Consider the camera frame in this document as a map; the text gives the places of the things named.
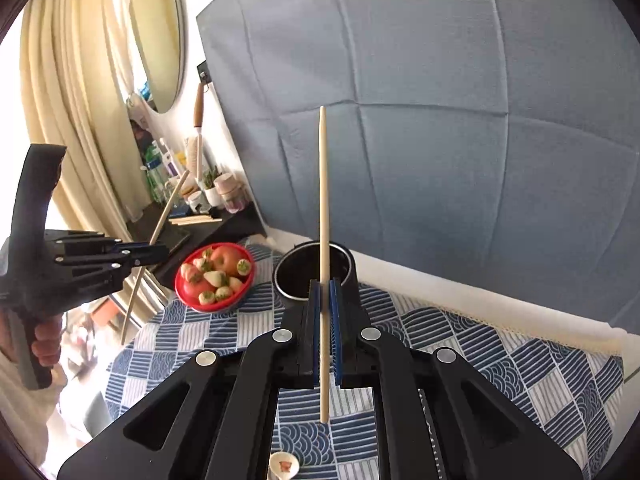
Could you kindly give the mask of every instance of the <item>oval mirror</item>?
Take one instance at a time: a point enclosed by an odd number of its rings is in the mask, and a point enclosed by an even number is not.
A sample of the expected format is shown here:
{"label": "oval mirror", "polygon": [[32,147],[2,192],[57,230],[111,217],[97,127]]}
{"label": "oval mirror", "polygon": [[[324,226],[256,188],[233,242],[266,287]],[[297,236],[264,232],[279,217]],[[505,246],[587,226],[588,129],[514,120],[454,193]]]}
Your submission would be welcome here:
{"label": "oval mirror", "polygon": [[184,69],[184,23],[180,0],[131,0],[131,27],[146,84],[143,98],[158,113],[174,104]]}

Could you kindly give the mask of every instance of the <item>checkered pattern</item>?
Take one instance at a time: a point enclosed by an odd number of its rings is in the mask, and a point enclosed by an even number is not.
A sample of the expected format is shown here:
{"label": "checkered pattern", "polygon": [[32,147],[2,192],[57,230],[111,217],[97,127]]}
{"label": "checkered pattern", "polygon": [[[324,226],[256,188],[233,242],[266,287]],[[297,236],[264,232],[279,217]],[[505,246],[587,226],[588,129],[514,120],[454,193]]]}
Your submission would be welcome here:
{"label": "checkered pattern", "polygon": [[[270,282],[280,255],[260,245],[247,249],[257,262],[257,279],[238,309],[200,314],[175,300],[116,357],[105,390],[113,418],[199,349],[235,352],[280,325],[284,308]],[[427,352],[455,348],[578,463],[586,480],[596,475],[622,400],[620,357],[492,328],[372,286],[360,285],[360,297],[373,325],[406,345]],[[333,385],[330,423],[320,424],[317,390],[282,390],[271,448],[298,457],[301,480],[374,480],[378,463],[372,404],[368,388]]]}

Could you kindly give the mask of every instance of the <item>small white dish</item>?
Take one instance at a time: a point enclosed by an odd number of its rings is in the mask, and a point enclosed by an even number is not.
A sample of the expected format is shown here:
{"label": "small white dish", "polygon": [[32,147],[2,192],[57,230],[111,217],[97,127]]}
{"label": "small white dish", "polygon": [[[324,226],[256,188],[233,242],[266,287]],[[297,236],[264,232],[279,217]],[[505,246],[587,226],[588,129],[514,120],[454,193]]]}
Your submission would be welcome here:
{"label": "small white dish", "polygon": [[290,480],[300,471],[300,462],[291,453],[277,451],[269,457],[269,469],[280,480]]}

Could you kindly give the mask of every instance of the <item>pink jar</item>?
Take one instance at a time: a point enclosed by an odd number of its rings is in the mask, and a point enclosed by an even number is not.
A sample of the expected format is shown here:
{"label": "pink jar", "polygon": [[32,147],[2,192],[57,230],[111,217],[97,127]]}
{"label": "pink jar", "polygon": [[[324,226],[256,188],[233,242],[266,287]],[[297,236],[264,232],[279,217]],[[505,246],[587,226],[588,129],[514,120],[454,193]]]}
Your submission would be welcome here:
{"label": "pink jar", "polygon": [[222,197],[225,209],[230,213],[242,211],[247,206],[248,201],[242,184],[236,180],[232,173],[223,173],[213,182],[213,185]]}

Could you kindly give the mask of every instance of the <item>human hand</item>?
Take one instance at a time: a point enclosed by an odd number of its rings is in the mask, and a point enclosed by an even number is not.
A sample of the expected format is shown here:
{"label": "human hand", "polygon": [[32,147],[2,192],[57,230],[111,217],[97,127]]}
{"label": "human hand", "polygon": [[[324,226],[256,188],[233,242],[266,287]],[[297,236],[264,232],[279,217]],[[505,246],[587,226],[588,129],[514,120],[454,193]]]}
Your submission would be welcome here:
{"label": "human hand", "polygon": [[[54,316],[36,326],[36,341],[31,345],[31,351],[38,358],[42,366],[53,366],[60,360],[60,337],[62,332],[62,316]],[[0,312],[0,351],[9,359],[16,362],[14,345],[6,315]]]}

